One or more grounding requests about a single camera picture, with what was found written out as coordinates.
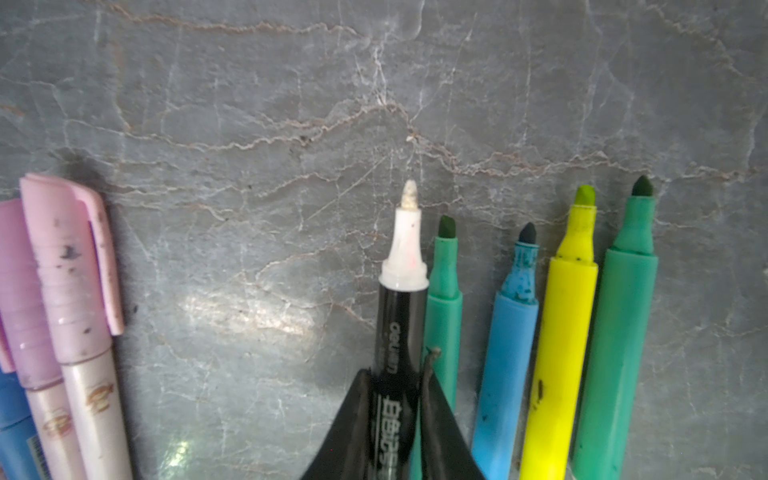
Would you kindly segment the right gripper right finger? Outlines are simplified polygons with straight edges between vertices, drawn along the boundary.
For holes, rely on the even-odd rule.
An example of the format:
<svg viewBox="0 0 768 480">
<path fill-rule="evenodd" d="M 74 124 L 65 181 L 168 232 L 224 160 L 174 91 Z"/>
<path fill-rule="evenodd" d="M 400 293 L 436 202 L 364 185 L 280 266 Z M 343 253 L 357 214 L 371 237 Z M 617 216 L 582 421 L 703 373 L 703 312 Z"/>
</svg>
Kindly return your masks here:
<svg viewBox="0 0 768 480">
<path fill-rule="evenodd" d="M 483 480 L 435 374 L 441 350 L 429 350 L 420 385 L 421 469 L 423 479 Z"/>
</svg>

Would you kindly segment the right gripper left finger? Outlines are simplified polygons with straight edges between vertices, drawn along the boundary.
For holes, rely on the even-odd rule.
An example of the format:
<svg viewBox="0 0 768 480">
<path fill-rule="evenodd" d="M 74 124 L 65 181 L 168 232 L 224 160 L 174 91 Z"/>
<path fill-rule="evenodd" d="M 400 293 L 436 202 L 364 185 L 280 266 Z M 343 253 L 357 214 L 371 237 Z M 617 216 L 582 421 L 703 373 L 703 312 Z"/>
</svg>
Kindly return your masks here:
<svg viewBox="0 0 768 480">
<path fill-rule="evenodd" d="M 357 372 L 330 429 L 302 480 L 361 480 L 367 478 L 372 375 Z"/>
</svg>

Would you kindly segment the blue highlighter marker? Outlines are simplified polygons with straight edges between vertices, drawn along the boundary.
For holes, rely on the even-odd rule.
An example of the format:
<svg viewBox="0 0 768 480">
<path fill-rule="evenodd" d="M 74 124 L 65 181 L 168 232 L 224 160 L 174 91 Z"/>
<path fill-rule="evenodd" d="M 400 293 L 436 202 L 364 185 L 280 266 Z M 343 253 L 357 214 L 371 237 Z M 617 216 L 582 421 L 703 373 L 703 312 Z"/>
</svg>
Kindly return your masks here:
<svg viewBox="0 0 768 480">
<path fill-rule="evenodd" d="M 527 223 L 494 299 L 472 439 L 473 458 L 487 479 L 507 479 L 510 474 L 539 310 L 536 237 L 534 224 Z"/>
</svg>

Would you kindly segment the yellow highlighter marker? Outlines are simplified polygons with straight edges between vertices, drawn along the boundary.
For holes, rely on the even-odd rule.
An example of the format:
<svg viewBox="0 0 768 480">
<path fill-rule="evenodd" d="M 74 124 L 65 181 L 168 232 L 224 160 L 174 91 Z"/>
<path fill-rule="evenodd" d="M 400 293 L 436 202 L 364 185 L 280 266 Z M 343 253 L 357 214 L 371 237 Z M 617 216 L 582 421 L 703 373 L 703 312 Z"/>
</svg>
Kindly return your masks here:
<svg viewBox="0 0 768 480">
<path fill-rule="evenodd" d="M 563 479 L 578 402 L 598 266 L 596 192 L 580 186 L 567 228 L 549 262 L 530 392 L 521 479 Z"/>
</svg>

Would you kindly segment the black white pen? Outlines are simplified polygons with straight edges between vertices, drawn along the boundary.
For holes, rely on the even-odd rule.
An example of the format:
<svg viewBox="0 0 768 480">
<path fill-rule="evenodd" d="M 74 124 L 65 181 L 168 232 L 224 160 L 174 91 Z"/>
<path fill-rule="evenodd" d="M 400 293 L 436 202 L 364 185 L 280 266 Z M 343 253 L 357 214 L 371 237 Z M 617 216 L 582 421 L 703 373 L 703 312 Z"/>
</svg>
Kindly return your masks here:
<svg viewBox="0 0 768 480">
<path fill-rule="evenodd" d="M 372 366 L 369 474 L 407 479 L 419 404 L 427 266 L 421 252 L 417 184 L 408 180 L 395 210 L 388 257 L 379 276 Z"/>
</svg>

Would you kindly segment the green highlighter marker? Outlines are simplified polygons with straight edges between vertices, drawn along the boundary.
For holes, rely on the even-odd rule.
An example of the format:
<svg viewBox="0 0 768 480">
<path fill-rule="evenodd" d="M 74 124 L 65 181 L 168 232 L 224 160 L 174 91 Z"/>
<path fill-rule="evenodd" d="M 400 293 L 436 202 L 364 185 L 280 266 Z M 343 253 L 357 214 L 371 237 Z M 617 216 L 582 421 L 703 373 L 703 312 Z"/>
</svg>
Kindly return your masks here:
<svg viewBox="0 0 768 480">
<path fill-rule="evenodd" d="M 456 222 L 443 215 L 435 237 L 433 268 L 426 300 L 422 359 L 438 348 L 440 357 L 434 365 L 447 402 L 455 410 L 463 294 L 457 275 L 458 238 Z"/>
<path fill-rule="evenodd" d="M 621 477 L 657 277 L 655 209 L 642 175 L 604 256 L 571 462 L 576 479 Z"/>
</svg>

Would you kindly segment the purple cap pink pen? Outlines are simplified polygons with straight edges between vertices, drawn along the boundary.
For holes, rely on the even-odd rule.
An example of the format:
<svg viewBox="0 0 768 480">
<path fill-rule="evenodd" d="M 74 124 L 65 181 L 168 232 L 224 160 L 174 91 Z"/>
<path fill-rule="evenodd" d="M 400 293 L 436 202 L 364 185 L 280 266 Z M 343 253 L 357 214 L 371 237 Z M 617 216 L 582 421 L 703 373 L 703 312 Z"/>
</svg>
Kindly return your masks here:
<svg viewBox="0 0 768 480">
<path fill-rule="evenodd" d="M 87 477 L 22 203 L 1 203 L 1 365 L 16 373 L 53 479 Z"/>
</svg>

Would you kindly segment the pink speckled pen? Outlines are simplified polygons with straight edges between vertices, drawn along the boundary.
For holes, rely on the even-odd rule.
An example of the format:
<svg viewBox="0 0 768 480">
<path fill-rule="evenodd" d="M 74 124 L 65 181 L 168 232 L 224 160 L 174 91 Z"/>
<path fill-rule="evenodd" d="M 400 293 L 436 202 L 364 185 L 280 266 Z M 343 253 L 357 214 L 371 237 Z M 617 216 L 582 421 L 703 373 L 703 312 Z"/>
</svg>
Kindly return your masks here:
<svg viewBox="0 0 768 480">
<path fill-rule="evenodd" d="M 133 476 L 113 339 L 124 332 L 116 253 L 102 197 L 71 180 L 20 181 L 50 336 L 86 476 Z"/>
</svg>

